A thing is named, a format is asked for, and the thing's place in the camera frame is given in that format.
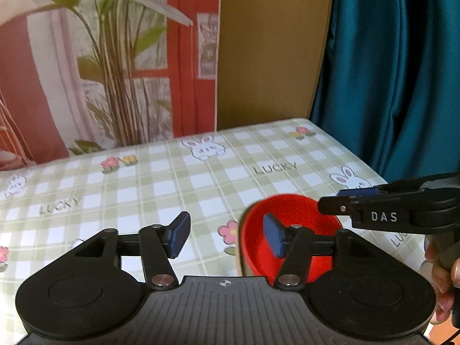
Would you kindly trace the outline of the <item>person's right hand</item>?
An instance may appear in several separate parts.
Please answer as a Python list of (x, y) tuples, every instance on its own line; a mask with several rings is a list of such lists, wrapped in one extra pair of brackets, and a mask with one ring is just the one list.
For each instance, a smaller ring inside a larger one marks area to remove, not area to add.
[(450, 269), (444, 269), (438, 263), (437, 245), (433, 239), (425, 237), (423, 247), (425, 261), (420, 272), (435, 290), (437, 303), (430, 323), (438, 325), (449, 319), (455, 305), (455, 288), (459, 288), (459, 259), (456, 259)]

